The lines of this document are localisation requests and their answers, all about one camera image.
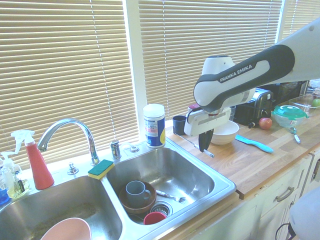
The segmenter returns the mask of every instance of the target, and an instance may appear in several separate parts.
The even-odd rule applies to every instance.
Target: stainless steel sink
[[[67,175],[68,167],[63,166],[55,186],[1,206],[0,239],[40,240],[59,221],[79,217],[89,223],[92,240],[156,240],[236,190],[233,182],[168,138],[161,148],[145,142],[138,147],[138,152],[122,150],[122,157],[101,180],[87,176],[92,168],[89,160],[75,162],[80,170],[76,175]],[[111,154],[100,159],[111,160]],[[128,214],[117,195],[132,180],[149,182],[157,190],[185,197],[186,202],[157,196],[156,204],[167,206],[168,217],[143,225],[147,213]]]
[[[120,161],[107,173],[108,193],[117,196],[127,183],[140,180],[150,183],[156,190],[185,197],[187,201],[180,203],[157,196],[156,203],[169,206],[171,213],[152,225],[141,225],[139,218],[142,219],[143,215],[133,217],[122,206],[117,207],[128,230],[121,236],[123,239],[159,239],[236,190],[233,182],[168,138],[161,148],[150,148],[145,143],[138,147],[140,151],[137,153],[125,150]]]
[[[122,222],[99,180],[81,176],[17,200],[0,212],[0,239],[40,240],[56,223],[82,218],[92,239],[117,240]]]

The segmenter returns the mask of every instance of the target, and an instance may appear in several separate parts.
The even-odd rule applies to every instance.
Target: green apple
[[[320,98],[313,99],[311,107],[316,108],[320,106]]]

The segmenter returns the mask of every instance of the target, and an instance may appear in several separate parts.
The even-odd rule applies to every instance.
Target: butcher block counter
[[[212,158],[200,152],[188,141],[174,135],[172,127],[166,129],[168,138],[233,181],[237,190],[236,193],[162,237],[161,240],[191,239],[182,236],[186,236],[192,231],[195,232],[196,228],[205,226],[212,218],[216,218],[217,221],[222,219],[227,214],[232,213],[234,209],[254,199],[256,193],[265,184],[277,179],[279,175],[295,163],[315,149],[320,148],[320,115],[306,118],[302,124],[296,126],[301,144],[297,144],[294,135],[279,126],[274,118],[271,117],[271,119],[273,124],[269,130],[239,125],[237,134],[271,147],[274,150],[273,153],[267,153],[256,146],[233,140],[226,145],[211,143],[208,151],[214,154],[214,158]],[[184,135],[184,137],[198,144],[198,136]]]

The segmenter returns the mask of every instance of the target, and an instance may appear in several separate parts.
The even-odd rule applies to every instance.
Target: plastic bottle
[[[29,182],[26,179],[21,179],[21,167],[14,164],[14,161],[8,158],[8,155],[11,154],[14,154],[14,152],[1,152],[1,155],[4,157],[1,172],[8,196],[11,199],[18,199],[29,191]]]
[[[165,107],[148,104],[143,108],[146,143],[151,148],[159,148],[166,143]]]
[[[15,138],[16,148],[19,151],[22,142],[26,148],[26,153],[29,158],[33,180],[35,188],[38,190],[47,189],[54,184],[54,179],[49,172],[44,157],[37,148],[36,142],[33,139],[32,135],[35,134],[31,130],[18,130],[11,133],[11,136]]]
[[[3,167],[0,166],[0,205],[5,204],[10,199],[7,194],[7,185],[4,175],[2,174],[2,168]]]

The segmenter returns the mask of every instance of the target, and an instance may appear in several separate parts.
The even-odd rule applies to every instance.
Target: apple
[[[320,98],[313,99],[311,107],[316,108],[320,106]]]
[[[268,117],[262,117],[259,120],[259,126],[263,130],[268,130],[272,126],[272,120]]]

